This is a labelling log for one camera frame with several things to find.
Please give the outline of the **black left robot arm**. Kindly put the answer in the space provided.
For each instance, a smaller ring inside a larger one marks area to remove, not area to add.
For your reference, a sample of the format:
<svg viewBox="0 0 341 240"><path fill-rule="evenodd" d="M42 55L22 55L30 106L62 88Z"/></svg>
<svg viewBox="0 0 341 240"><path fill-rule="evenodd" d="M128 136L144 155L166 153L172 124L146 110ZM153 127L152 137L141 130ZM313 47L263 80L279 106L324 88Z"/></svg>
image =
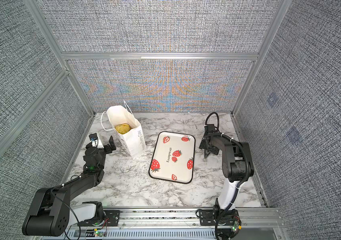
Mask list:
<svg viewBox="0 0 341 240"><path fill-rule="evenodd" d="M102 182L106 156L115 151L112 137L103 144L97 134L90 134L80 175L52 188L37 190L25 217L22 233L25 236L53 236L63 234L68 226L104 227L108 216L100 202L88 201L72 208L71 201Z"/></svg>

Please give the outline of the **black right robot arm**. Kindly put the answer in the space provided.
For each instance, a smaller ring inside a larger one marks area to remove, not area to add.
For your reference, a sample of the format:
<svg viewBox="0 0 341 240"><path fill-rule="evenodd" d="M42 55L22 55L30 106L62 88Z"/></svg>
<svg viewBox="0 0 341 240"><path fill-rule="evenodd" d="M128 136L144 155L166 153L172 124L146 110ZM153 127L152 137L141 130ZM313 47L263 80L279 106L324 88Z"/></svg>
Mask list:
<svg viewBox="0 0 341 240"><path fill-rule="evenodd" d="M221 169L225 181L216 205L222 211L234 209L242 185L254 174L249 144L219 132L214 124L205 124L199 148L204 151L205 158L210 154L221 153Z"/></svg>

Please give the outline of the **fake croissant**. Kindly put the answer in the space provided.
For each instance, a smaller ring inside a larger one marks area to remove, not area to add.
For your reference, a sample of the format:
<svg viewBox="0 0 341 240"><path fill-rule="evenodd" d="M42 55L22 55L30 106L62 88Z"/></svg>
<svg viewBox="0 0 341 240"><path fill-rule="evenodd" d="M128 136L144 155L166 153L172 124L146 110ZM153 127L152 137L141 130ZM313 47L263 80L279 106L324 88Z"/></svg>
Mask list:
<svg viewBox="0 0 341 240"><path fill-rule="evenodd" d="M131 127L129 124L120 124L115 126L115 130L117 131L117 133L124 135L131 130Z"/></svg>

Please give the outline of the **white strawberry tray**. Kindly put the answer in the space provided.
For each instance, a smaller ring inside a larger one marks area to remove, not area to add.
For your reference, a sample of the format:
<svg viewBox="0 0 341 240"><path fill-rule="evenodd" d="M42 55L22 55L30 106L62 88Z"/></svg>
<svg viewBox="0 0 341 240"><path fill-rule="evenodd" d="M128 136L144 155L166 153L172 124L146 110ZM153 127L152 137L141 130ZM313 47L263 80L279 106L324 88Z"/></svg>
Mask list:
<svg viewBox="0 0 341 240"><path fill-rule="evenodd" d="M189 184L193 179L195 138L192 135L161 132L149 167L152 179Z"/></svg>

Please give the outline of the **white printed paper bag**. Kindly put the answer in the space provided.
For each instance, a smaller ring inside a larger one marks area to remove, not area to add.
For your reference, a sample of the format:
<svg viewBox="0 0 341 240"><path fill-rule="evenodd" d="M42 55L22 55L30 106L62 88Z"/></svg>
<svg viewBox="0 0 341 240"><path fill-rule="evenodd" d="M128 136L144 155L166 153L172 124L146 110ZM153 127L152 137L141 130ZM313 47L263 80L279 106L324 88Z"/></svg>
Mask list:
<svg viewBox="0 0 341 240"><path fill-rule="evenodd" d="M105 114L112 125L109 129L103 124ZM132 158L140 156L147 150L142 125L135 118L126 101L124 101L124 106L112 106L103 112L100 123L104 131L117 134L120 143Z"/></svg>

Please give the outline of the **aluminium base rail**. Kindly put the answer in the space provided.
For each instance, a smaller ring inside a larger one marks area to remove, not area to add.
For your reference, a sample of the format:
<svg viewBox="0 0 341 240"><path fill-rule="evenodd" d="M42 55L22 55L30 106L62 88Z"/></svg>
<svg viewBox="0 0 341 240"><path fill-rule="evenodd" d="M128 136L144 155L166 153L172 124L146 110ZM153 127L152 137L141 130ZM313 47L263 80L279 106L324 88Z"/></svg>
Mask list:
<svg viewBox="0 0 341 240"><path fill-rule="evenodd" d="M107 207L100 227L71 227L59 240L213 240L211 208ZM276 208L237 208L242 221L237 240L288 240Z"/></svg>

